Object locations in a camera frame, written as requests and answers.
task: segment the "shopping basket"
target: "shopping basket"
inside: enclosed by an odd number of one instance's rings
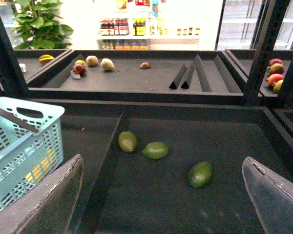
[[[64,108],[0,97],[0,109],[38,130],[31,132],[0,115],[1,211],[34,188],[63,161],[60,116]]]

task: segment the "apple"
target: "apple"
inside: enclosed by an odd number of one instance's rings
[[[86,67],[81,63],[77,63],[73,66],[73,72],[82,76],[86,72]]]
[[[271,67],[272,65],[274,65],[275,63],[280,63],[283,64],[282,60],[279,58],[273,58],[269,60],[268,66]]]
[[[89,67],[93,67],[98,64],[98,58],[93,55],[88,56],[86,61],[87,61]]]
[[[284,76],[282,74],[272,74],[266,81],[268,81],[268,86],[272,87],[273,83],[277,83],[279,80],[283,80]]]

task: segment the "green mango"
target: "green mango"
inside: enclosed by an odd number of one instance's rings
[[[212,165],[209,161],[202,161],[195,164],[189,171],[189,184],[193,188],[203,188],[211,179]]]
[[[125,153],[134,152],[137,148],[138,139],[130,131],[122,132],[118,135],[118,145]]]
[[[160,159],[160,158],[164,158],[169,151],[169,147],[162,142],[152,142],[149,143],[144,150],[142,151],[142,153],[151,159]]]

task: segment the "small brown fruit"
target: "small brown fruit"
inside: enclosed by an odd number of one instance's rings
[[[86,72],[86,67],[81,63],[77,63],[73,66],[73,72],[82,76]]]
[[[140,64],[141,69],[149,69],[151,68],[150,64],[148,62],[143,62]]]

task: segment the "yellow fruit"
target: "yellow fruit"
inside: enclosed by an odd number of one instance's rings
[[[112,60],[108,59],[108,58],[104,58],[101,62],[101,67],[105,70],[105,71],[112,71],[114,68],[114,64],[112,62]]]
[[[39,60],[41,60],[41,59],[54,59],[54,57],[52,56],[52,55],[42,55],[42,56],[40,56],[39,57]]]
[[[48,174],[51,170],[51,167],[55,163],[55,153],[53,150],[48,149],[48,158],[45,157],[43,160],[40,161],[40,164],[38,164],[36,167],[33,168],[31,173],[28,173],[27,176],[25,176],[25,179],[29,183],[34,183],[34,178],[36,182],[39,182],[43,179],[44,175]]]
[[[78,64],[78,63],[81,63],[84,67],[87,66],[86,62],[83,61],[83,60],[77,60],[77,61],[75,62],[75,64]]]
[[[54,57],[51,55],[42,55],[39,57],[39,62],[43,65],[46,65],[48,62],[50,62],[51,60],[53,60]]]
[[[279,80],[277,83],[273,83],[273,91],[277,94],[280,91],[283,80]]]

